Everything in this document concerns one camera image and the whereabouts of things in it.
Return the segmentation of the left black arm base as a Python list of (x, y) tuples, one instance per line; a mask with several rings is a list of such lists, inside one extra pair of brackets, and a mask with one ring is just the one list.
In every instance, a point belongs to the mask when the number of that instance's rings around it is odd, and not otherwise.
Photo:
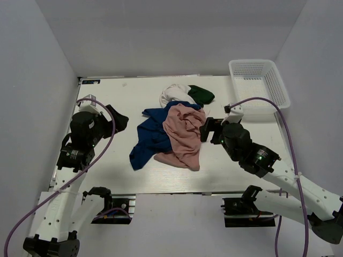
[(129, 225), (135, 212), (135, 205), (135, 195), (113, 195), (109, 209), (116, 208), (116, 210), (94, 219), (92, 224)]

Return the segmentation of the white green-sleeved printed t-shirt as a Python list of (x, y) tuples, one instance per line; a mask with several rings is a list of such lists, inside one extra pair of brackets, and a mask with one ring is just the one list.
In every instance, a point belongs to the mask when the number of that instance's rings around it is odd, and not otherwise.
[(215, 95), (207, 89), (196, 85), (172, 84), (165, 88), (159, 97), (161, 107), (166, 107), (169, 102), (183, 101), (190, 104), (199, 104), (201, 107), (210, 104)]

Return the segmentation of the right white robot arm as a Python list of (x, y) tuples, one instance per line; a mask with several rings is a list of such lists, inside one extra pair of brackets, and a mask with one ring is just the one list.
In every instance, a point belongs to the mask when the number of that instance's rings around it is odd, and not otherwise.
[(296, 174), (280, 156), (269, 148), (252, 142), (250, 133), (240, 123), (207, 118), (200, 127), (200, 140), (205, 142), (213, 132), (211, 143), (222, 145), (232, 161), (250, 174), (256, 175), (291, 194), (280, 199), (268, 191), (250, 185), (237, 207), (226, 209), (227, 215), (253, 214), (268, 211), (304, 225), (330, 244), (342, 239), (342, 197), (316, 185), (305, 176)]

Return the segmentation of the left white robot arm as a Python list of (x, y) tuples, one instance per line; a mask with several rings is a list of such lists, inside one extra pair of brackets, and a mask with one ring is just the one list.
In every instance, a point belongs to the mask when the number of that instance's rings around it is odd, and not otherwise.
[(71, 118), (70, 132), (62, 141), (54, 192), (42, 201), (47, 210), (35, 234), (25, 238), (23, 244), (31, 256), (77, 256), (81, 233), (114, 207), (109, 189), (92, 187), (83, 192), (84, 202), (73, 211), (88, 170), (99, 160), (95, 146), (102, 139), (113, 140), (116, 133), (126, 129), (129, 119), (110, 104), (103, 107), (110, 119), (96, 108), (94, 101), (81, 101), (78, 107)]

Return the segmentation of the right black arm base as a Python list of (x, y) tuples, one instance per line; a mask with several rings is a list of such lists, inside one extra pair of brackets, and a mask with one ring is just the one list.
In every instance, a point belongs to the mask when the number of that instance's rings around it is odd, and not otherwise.
[(254, 205), (245, 206), (240, 198), (223, 198), (221, 209), (226, 228), (275, 227), (275, 214), (260, 211)]

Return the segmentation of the blue t-shirt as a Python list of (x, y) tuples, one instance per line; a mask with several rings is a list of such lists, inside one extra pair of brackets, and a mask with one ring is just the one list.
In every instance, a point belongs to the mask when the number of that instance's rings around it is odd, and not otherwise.
[(134, 170), (142, 169), (153, 155), (171, 151), (170, 139), (164, 131), (162, 123), (166, 120), (169, 109), (178, 104), (197, 111), (201, 109), (198, 104), (171, 101), (164, 108), (149, 108), (142, 112), (142, 115), (147, 119), (137, 126), (138, 143), (129, 155)]

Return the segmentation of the pink t-shirt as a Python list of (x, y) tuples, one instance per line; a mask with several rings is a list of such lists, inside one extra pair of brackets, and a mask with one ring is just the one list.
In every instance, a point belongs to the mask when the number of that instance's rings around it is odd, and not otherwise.
[(203, 109), (196, 110), (181, 103), (170, 107), (162, 125), (170, 140), (171, 150), (156, 154), (154, 159), (177, 168), (199, 171), (200, 127), (205, 122)]

